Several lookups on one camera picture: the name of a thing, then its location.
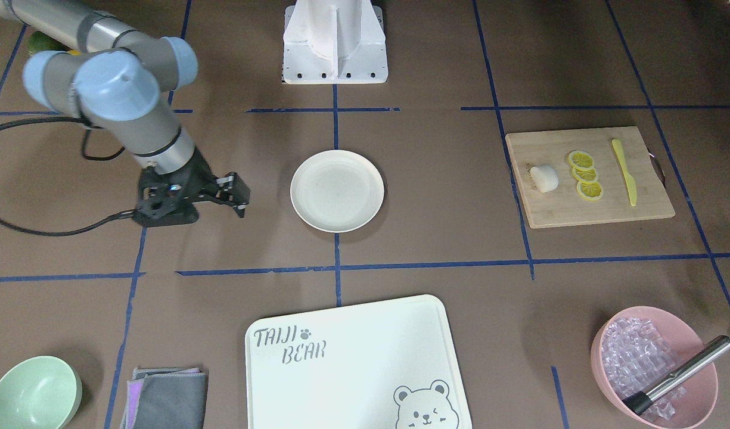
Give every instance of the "bear drawing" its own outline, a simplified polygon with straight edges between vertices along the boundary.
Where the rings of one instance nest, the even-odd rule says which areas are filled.
[[[457,429],[460,425],[458,413],[449,403],[449,386],[443,380],[416,391],[399,386],[394,401],[399,405],[396,429]]]

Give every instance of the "bear ear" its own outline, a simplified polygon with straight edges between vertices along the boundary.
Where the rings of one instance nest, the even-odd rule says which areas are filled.
[[[401,405],[402,401],[405,400],[405,398],[408,397],[408,395],[411,393],[412,391],[408,386],[399,386],[394,391],[394,402],[396,402],[397,405]]]
[[[443,380],[436,380],[433,383],[431,383],[431,390],[438,391],[438,393],[441,393],[444,396],[449,397],[449,385],[447,385],[447,383],[444,382]]]

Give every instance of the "black cable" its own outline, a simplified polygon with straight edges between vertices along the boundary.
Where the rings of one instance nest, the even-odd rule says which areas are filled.
[[[134,210],[125,210],[123,212],[118,212],[116,214],[111,214],[109,217],[106,217],[105,219],[101,220],[100,222],[95,222],[92,225],[89,225],[88,227],[79,228],[77,230],[73,231],[64,231],[64,232],[46,232],[46,231],[37,231],[32,230],[29,228],[24,227],[18,227],[18,225],[13,225],[12,223],[7,222],[7,220],[3,220],[0,218],[0,225],[2,225],[5,228],[10,228],[11,230],[18,231],[18,232],[24,232],[27,234],[33,234],[33,235],[40,235],[42,237],[68,237],[70,235],[76,235],[85,233],[87,231],[91,231],[97,227],[101,227],[105,225],[108,222],[113,222],[114,220],[119,219],[128,219],[129,217],[134,216]]]
[[[84,158],[87,161],[111,161],[115,160],[115,158],[118,158],[119,155],[124,153],[124,147],[122,146],[121,149],[119,149],[119,152],[116,152],[115,154],[110,155],[109,157],[93,157],[91,155],[87,155],[86,153],[86,145],[89,143],[89,136],[92,134],[92,130],[87,130],[84,133],[84,138],[81,140],[81,158]]]
[[[18,119],[18,120],[12,120],[11,122],[5,122],[5,124],[0,124],[0,131],[7,130],[8,128],[14,128],[14,127],[20,127],[21,125],[30,125],[30,124],[48,124],[51,122],[75,122],[76,124],[83,124],[87,127],[91,127],[92,124],[88,122],[86,119],[77,119],[77,117],[68,117],[68,116],[48,116],[48,117],[30,117],[29,119]],[[86,140],[89,139],[89,131],[87,130],[87,133],[84,134],[84,142],[82,142],[82,155],[85,154],[84,149],[86,149]],[[113,158],[120,155],[120,151],[112,155]],[[134,216],[134,210],[125,210],[123,212],[118,212],[116,214],[111,214],[109,217],[106,217],[105,219],[101,220],[100,222],[95,222],[92,225],[89,225],[84,228],[79,228],[77,230],[73,231],[63,231],[63,232],[48,232],[48,231],[37,231],[32,230],[29,228],[19,227],[18,225],[13,225],[13,223],[7,222],[7,220],[4,220],[0,218],[0,225],[2,225],[5,228],[10,228],[11,230],[22,232],[25,234],[33,234],[38,235],[42,237],[68,237],[71,235],[81,234],[85,233],[87,231],[91,231],[97,227],[101,227],[105,225],[106,223],[113,222],[114,220],[119,219],[128,219],[130,217]]]

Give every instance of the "robotic arm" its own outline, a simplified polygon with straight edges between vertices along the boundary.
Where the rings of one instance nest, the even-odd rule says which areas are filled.
[[[0,0],[0,16],[84,52],[39,52],[23,80],[38,103],[89,120],[119,139],[142,166],[133,219],[144,227],[198,220],[212,201],[245,214],[250,190],[236,173],[218,178],[161,92],[195,80],[198,60],[180,38],[154,39],[74,0]]]

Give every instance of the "white food piece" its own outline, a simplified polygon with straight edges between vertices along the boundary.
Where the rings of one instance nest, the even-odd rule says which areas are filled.
[[[558,174],[550,164],[533,166],[529,171],[539,192],[550,192],[558,188]]]

